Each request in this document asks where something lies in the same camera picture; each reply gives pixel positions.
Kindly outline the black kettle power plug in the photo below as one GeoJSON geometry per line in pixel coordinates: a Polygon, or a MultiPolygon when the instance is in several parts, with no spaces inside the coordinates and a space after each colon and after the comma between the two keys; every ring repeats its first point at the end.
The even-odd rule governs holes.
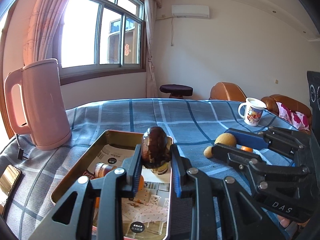
{"type": "Polygon", "coordinates": [[[24,149],[21,147],[20,142],[19,142],[19,135],[15,134],[16,142],[18,145],[18,154],[17,154],[17,159],[18,160],[28,160],[28,156],[25,155],[24,149]]]}

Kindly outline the pink curtain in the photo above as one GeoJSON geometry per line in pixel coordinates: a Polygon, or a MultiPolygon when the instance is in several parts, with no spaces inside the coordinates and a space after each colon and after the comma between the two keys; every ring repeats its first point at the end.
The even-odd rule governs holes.
{"type": "Polygon", "coordinates": [[[36,0],[23,46],[25,65],[45,60],[68,0],[36,0]]]}
{"type": "Polygon", "coordinates": [[[154,25],[156,22],[157,8],[162,6],[162,0],[144,0],[145,24],[146,24],[146,97],[157,98],[158,89],[155,77],[155,67],[152,59],[152,47],[154,37],[154,25]]]}

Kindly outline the white cartoon mug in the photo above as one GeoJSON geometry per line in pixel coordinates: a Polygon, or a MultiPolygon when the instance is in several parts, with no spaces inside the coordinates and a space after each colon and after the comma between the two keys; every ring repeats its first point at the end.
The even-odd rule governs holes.
{"type": "Polygon", "coordinates": [[[238,107],[238,114],[249,126],[257,126],[262,117],[266,104],[255,98],[246,98],[238,107]]]}

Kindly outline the blue plaid tablecloth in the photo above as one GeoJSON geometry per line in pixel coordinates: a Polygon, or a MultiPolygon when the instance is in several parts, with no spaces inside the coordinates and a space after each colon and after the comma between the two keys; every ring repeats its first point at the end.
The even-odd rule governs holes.
{"type": "Polygon", "coordinates": [[[144,133],[160,126],[178,145],[180,154],[192,165],[214,178],[233,176],[243,188],[247,179],[231,167],[207,159],[206,147],[229,128],[258,133],[270,126],[291,129],[291,125],[265,111],[258,126],[249,126],[238,114],[235,101],[195,101],[174,99],[111,100],[88,103],[66,114],[72,130],[71,138],[60,148],[41,151],[28,135],[19,142],[28,160],[18,160],[16,138],[1,151],[1,169],[14,165],[22,172],[11,201],[6,222],[19,239],[28,239],[43,217],[53,207],[51,194],[62,178],[108,129],[144,133]]]}

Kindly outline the pink floral cushion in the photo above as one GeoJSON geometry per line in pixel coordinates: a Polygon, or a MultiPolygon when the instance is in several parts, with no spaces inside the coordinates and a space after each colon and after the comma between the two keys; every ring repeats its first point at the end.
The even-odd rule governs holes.
{"type": "Polygon", "coordinates": [[[288,123],[290,123],[294,128],[298,130],[310,130],[309,122],[305,114],[301,112],[292,111],[281,102],[276,102],[276,104],[278,107],[280,118],[286,120],[288,123]]]}

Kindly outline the brown leather sofa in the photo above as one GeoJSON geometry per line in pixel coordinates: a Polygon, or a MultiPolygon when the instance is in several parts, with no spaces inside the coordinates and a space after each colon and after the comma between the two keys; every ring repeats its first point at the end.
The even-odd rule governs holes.
{"type": "Polygon", "coordinates": [[[262,102],[266,104],[267,110],[269,112],[274,113],[275,115],[279,116],[279,111],[276,102],[283,103],[288,109],[295,111],[295,112],[301,112],[305,114],[305,116],[308,119],[309,127],[311,129],[312,125],[312,113],[308,106],[305,104],[290,98],[288,96],[280,95],[280,94],[274,94],[271,96],[265,96],[262,99],[262,102]]]}

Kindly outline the smartphone on table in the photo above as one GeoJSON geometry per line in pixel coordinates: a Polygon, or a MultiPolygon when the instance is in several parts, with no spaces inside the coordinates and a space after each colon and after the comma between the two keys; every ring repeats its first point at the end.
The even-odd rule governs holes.
{"type": "Polygon", "coordinates": [[[0,180],[0,188],[1,188],[1,195],[0,195],[0,201],[1,206],[4,207],[12,190],[14,189],[16,183],[21,177],[21,170],[18,168],[8,165],[3,174],[1,175],[0,180]]]}

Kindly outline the sugarcane piece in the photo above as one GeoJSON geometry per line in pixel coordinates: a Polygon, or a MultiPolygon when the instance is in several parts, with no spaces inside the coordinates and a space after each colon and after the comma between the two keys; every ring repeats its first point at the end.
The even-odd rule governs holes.
{"type": "Polygon", "coordinates": [[[97,163],[94,168],[94,177],[102,178],[108,174],[108,172],[115,170],[117,167],[106,163],[97,163]]]}

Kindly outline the pink electric kettle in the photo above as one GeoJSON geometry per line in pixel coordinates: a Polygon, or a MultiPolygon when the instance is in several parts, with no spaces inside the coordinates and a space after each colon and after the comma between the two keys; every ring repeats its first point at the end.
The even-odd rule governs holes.
{"type": "Polygon", "coordinates": [[[63,103],[57,59],[37,61],[15,70],[4,81],[7,113],[16,134],[29,134],[39,150],[63,145],[72,135],[63,103]],[[18,124],[12,88],[18,85],[26,124],[18,124]]]}

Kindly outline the pink left curtain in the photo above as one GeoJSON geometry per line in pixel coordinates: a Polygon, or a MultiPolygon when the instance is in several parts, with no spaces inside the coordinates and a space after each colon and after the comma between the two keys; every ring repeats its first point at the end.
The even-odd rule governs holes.
{"type": "Polygon", "coordinates": [[[36,0],[23,46],[25,65],[45,60],[68,0],[36,0]]]}

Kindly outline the black round stool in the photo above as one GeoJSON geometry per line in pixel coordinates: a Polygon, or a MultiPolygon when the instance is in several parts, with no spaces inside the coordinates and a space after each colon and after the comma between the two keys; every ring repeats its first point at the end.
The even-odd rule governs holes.
{"type": "Polygon", "coordinates": [[[185,96],[193,95],[193,88],[184,85],[168,84],[161,85],[159,90],[162,93],[170,94],[169,98],[184,99],[185,96]]]}

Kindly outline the pink right curtain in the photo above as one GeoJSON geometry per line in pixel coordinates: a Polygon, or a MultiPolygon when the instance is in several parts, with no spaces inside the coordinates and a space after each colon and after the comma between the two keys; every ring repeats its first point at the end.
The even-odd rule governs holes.
{"type": "Polygon", "coordinates": [[[162,6],[162,0],[144,0],[145,24],[146,24],[146,97],[157,98],[158,89],[155,77],[155,67],[152,59],[152,47],[154,37],[154,25],[156,22],[157,8],[162,6]]]}

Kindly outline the window with brown frame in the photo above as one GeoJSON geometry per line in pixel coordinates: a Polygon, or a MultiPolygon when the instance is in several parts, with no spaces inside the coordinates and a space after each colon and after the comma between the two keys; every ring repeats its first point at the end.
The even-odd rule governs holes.
{"type": "Polygon", "coordinates": [[[62,85],[145,71],[144,0],[68,0],[55,37],[62,85]]]}

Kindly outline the orange tangerine front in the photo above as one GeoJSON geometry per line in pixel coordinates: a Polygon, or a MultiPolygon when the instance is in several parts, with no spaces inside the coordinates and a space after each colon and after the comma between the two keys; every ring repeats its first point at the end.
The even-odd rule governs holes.
{"type": "Polygon", "coordinates": [[[253,149],[250,148],[250,147],[247,147],[247,146],[242,146],[242,147],[241,147],[241,150],[246,151],[246,152],[253,153],[253,149]]]}

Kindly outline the white air conditioner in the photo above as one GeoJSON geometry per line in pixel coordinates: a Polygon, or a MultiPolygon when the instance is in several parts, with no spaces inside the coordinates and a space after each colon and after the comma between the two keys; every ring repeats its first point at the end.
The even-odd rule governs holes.
{"type": "Polygon", "coordinates": [[[171,13],[174,17],[210,18],[210,10],[206,5],[172,5],[171,13]]]}

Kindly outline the small brown longan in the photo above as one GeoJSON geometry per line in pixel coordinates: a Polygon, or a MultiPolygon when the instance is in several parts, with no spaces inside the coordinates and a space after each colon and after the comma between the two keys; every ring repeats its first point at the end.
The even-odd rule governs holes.
{"type": "Polygon", "coordinates": [[[214,144],[224,144],[235,147],[237,145],[237,140],[236,137],[231,133],[222,133],[215,139],[214,144]]]}

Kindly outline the orange tangerine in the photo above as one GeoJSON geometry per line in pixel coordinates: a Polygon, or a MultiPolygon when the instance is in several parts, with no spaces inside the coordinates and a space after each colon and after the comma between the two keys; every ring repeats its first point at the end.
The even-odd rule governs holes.
{"type": "Polygon", "coordinates": [[[250,147],[247,147],[247,146],[242,146],[242,147],[241,147],[241,150],[246,151],[246,152],[253,153],[253,149],[250,148],[250,147]]]}
{"type": "Polygon", "coordinates": [[[144,188],[144,177],[140,175],[139,184],[138,184],[138,191],[144,188]]]}

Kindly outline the red gold metal tin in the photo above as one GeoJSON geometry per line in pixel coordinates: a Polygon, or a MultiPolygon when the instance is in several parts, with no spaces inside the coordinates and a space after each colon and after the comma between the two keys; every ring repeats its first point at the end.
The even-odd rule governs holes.
{"type": "Polygon", "coordinates": [[[38,237],[148,239],[155,223],[168,239],[171,145],[157,126],[145,133],[104,131],[53,192],[55,206],[38,237]]]}

